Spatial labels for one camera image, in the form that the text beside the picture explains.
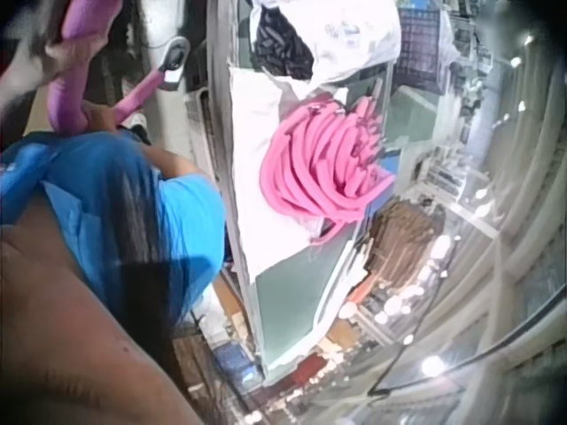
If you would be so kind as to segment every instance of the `blue t-shirt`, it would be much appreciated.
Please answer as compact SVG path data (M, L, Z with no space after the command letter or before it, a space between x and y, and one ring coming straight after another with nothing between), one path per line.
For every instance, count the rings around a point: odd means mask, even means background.
M14 224L28 200L42 189L50 201L66 245L76 257L87 284L107 306L119 289L108 282L103 255L104 231L100 184L105 165L120 158L120 166L148 166L127 132L91 133L62 139L34 133L14 144L0 158L2 213L0 224ZM189 292L181 301L187 312L221 269L224 255L225 210L221 196L206 177L189 174L163 180L154 170L157 196L167 216L170 259L189 260ZM175 297L176 288L171 288Z

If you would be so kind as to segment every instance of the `skin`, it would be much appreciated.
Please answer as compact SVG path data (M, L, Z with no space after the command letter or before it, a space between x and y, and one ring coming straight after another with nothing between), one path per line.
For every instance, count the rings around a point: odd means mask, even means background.
M43 0L40 12L53 11L52 3ZM33 49L29 40L20 43L0 77L0 119L18 97L89 61L106 36ZM106 118L108 108L85 108L89 130L114 131ZM190 161L158 148L144 149L144 154L165 178L199 172ZM59 389L54 382L73 385L81 396L72 391L55 397ZM12 400L23 403L19 423L202 423L171 380L90 292L40 193L16 225L0 227L3 399L8 405Z
M49 375L90 394L31 398L28 423L201 423L81 280L45 198L2 227L0 244L0 393L29 393Z

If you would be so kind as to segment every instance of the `long black hair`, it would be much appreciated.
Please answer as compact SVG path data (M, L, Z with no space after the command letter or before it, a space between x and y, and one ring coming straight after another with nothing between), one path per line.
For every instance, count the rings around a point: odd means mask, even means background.
M175 328L188 314L183 300L190 285L190 264L189 259L171 259L172 236L156 175L141 157L135 166L122 160L117 157L108 165L101 196L106 240L103 261L111 265L107 281L120 280L118 302L110 305L111 313L167 373L202 421L229 423L223 400L226 378L215 370L213 352L198 324L193 321L190 344L179 338L174 344ZM188 369L203 377L204 397L188 391Z

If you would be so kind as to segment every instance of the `person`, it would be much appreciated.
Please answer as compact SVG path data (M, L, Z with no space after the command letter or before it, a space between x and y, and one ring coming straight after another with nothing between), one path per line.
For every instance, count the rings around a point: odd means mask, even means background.
M105 42L21 42L0 114ZM117 131L108 108L84 107L87 133L31 134L0 158L2 422L221 423L190 398L172 342L220 270L221 196L188 160Z

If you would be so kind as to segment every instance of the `pink object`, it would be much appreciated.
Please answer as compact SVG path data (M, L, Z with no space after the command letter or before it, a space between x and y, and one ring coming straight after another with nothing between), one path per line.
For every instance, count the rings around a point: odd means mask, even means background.
M107 34L122 8L122 0L71 0L61 28L63 40ZM62 135L77 135L88 126L82 111L82 97L87 87L89 64L60 75L49 86L48 111L50 123ZM165 74L152 71L127 97L115 107L116 124L135 112L163 81Z
M313 244L325 243L346 224L362 220L366 207L387 190L393 174L376 164L381 118L376 101L363 97L351 113L317 97L285 119L260 168L268 204L298 219L333 222Z

